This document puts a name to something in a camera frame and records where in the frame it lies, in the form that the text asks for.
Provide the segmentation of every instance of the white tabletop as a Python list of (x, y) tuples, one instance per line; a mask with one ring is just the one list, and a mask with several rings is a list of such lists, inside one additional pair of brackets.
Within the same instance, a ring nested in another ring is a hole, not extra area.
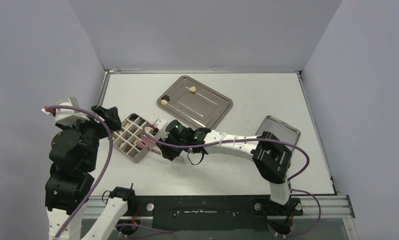
[[(182, 75), (111, 74), (102, 106), (116, 106), (122, 120), (136, 113), (150, 123), (156, 119), (171, 121), (175, 117), (159, 108), (156, 101)], [(233, 108), (215, 129), (218, 132), (253, 136), (268, 115), (299, 129), (297, 145), (310, 156), (310, 165), (291, 181), (292, 187), (314, 194), (334, 193), (295, 73), (187, 75), (233, 100)], [(95, 178), (108, 153), (107, 141), (100, 141), (96, 170), (92, 172)], [(296, 173), (304, 163), (305, 157), (294, 151), (288, 175)], [(187, 160), (169, 161), (150, 152), (139, 163), (134, 163), (114, 149), (108, 169), (93, 195), (100, 196), (116, 186), (130, 187), (131, 183), (139, 196), (270, 194), (269, 183), (260, 176), (255, 164), (246, 159), (210, 154), (201, 164), (193, 166)]]

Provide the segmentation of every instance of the white wall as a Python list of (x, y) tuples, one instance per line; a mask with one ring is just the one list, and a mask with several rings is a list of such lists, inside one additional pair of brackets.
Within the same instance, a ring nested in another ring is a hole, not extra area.
[(360, 239), (399, 239), (399, 0), (344, 0), (304, 85)]
[(67, 0), (0, 0), (0, 239), (48, 236), (45, 183), (59, 131), (40, 112), (95, 104), (104, 69)]
[(341, 0), (69, 0), (106, 69), (302, 70)]

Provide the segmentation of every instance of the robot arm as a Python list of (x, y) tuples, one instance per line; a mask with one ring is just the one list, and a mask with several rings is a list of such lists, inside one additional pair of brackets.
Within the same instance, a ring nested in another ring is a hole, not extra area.
[(157, 143), (162, 156), (173, 161), (182, 151), (201, 154), (225, 154), (251, 160), (255, 163), (261, 176), (270, 184), (270, 200), (285, 205), (291, 197), (291, 185), (288, 182), (287, 171), (291, 164), (292, 152), (284, 145), (264, 141), (240, 141), (242, 139), (272, 139), (278, 138), (270, 132), (262, 136), (239, 136), (217, 132), (200, 127), (196, 130), (183, 126), (179, 121), (167, 122), (157, 119), (154, 126), (159, 130), (160, 141), (177, 146), (220, 144), (182, 149), (168, 147)]

